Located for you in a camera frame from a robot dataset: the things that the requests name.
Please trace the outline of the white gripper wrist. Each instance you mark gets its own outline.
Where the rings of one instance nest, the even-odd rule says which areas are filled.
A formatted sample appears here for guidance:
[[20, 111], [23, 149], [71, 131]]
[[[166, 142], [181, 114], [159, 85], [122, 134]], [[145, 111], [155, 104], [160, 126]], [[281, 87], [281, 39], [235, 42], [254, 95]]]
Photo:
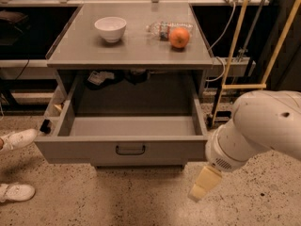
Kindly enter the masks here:
[[221, 182], [220, 170], [232, 172], [265, 152], [266, 148], [245, 138], [233, 122], [219, 126], [205, 145], [205, 156], [211, 166], [201, 169], [188, 197], [198, 202]]

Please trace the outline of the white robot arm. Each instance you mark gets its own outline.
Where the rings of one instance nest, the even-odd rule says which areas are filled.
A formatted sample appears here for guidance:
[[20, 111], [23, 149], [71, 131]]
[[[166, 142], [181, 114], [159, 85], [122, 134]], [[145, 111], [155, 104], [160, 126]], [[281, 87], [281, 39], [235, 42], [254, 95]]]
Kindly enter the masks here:
[[244, 166], [259, 153], [277, 151], [301, 160], [301, 93], [255, 90], [240, 96], [231, 118], [205, 145], [204, 166], [188, 197], [197, 202], [222, 180], [223, 172]]

